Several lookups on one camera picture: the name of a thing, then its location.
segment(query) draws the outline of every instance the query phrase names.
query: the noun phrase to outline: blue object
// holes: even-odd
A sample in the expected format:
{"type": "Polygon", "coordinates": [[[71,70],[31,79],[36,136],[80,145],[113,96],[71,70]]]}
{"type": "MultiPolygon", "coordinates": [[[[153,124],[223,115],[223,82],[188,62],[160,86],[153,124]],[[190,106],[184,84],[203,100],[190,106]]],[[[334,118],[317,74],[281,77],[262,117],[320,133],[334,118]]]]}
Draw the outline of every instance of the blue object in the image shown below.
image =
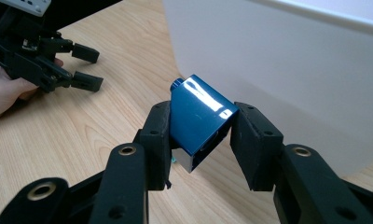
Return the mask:
{"type": "Polygon", "coordinates": [[[181,147],[173,155],[192,172],[228,134],[238,107],[196,75],[171,86],[170,136],[181,147]]]}

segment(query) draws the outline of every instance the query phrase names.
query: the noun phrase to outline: screw hole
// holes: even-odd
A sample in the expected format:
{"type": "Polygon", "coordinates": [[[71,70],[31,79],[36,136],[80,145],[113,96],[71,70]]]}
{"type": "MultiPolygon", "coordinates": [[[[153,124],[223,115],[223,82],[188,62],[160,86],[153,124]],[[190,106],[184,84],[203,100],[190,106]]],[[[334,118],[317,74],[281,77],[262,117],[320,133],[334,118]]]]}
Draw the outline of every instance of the screw hole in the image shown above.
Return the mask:
{"type": "Polygon", "coordinates": [[[27,199],[30,201],[39,201],[47,198],[56,189],[56,185],[53,182],[46,182],[35,186],[27,194],[27,199]]]}
{"type": "Polygon", "coordinates": [[[136,152],[136,148],[135,147],[123,147],[121,148],[118,153],[121,155],[121,156],[130,156],[132,154],[134,154],[134,152],[136,152]]]}
{"type": "Polygon", "coordinates": [[[125,215],[125,207],[123,206],[114,206],[108,212],[108,216],[112,219],[120,219],[125,215]]]}
{"type": "Polygon", "coordinates": [[[336,212],[341,216],[349,220],[356,220],[357,215],[347,207],[336,207],[336,212]]]}
{"type": "Polygon", "coordinates": [[[303,147],[294,147],[292,150],[298,156],[302,156],[302,157],[309,157],[309,156],[311,156],[311,152],[309,152],[306,148],[303,148],[303,147]]]}

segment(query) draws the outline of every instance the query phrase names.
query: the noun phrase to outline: white box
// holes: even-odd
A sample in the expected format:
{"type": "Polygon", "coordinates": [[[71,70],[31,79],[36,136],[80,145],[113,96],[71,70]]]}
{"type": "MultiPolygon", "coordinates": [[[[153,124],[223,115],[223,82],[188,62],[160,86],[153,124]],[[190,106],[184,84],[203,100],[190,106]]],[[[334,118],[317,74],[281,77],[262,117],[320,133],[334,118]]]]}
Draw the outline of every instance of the white box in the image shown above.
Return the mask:
{"type": "Polygon", "coordinates": [[[182,76],[256,106],[339,175],[373,162],[373,0],[163,3],[182,76]]]}

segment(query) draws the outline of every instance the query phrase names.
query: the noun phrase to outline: wood grain surface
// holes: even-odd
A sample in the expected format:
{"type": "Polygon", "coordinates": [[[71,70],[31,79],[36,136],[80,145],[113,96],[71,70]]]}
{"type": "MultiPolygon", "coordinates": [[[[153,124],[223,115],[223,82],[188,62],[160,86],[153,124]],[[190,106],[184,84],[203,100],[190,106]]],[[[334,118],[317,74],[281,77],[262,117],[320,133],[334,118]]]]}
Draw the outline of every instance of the wood grain surface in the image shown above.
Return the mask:
{"type": "MultiPolygon", "coordinates": [[[[61,177],[70,186],[105,167],[132,141],[152,105],[170,100],[178,74],[160,0],[125,0],[61,30],[101,52],[96,64],[58,55],[64,68],[103,77],[92,93],[58,88],[0,118],[0,213],[25,185],[61,177]]],[[[345,177],[373,189],[373,164],[345,177]]],[[[173,187],[149,193],[151,223],[278,223],[272,193],[251,192],[229,138],[192,173],[172,165],[173,187]]]]}

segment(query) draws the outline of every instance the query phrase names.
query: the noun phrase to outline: human hand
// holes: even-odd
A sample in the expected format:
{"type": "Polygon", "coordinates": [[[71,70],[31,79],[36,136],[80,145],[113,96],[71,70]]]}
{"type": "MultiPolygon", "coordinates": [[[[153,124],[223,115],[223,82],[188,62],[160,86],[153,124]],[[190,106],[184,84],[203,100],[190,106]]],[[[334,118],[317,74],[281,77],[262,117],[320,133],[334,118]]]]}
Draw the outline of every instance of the human hand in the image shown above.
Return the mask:
{"type": "MultiPolygon", "coordinates": [[[[63,62],[55,59],[58,66],[63,62]]],[[[37,86],[24,78],[11,79],[0,66],[0,116],[7,111],[15,101],[20,98],[27,100],[36,92],[37,86]]]]}

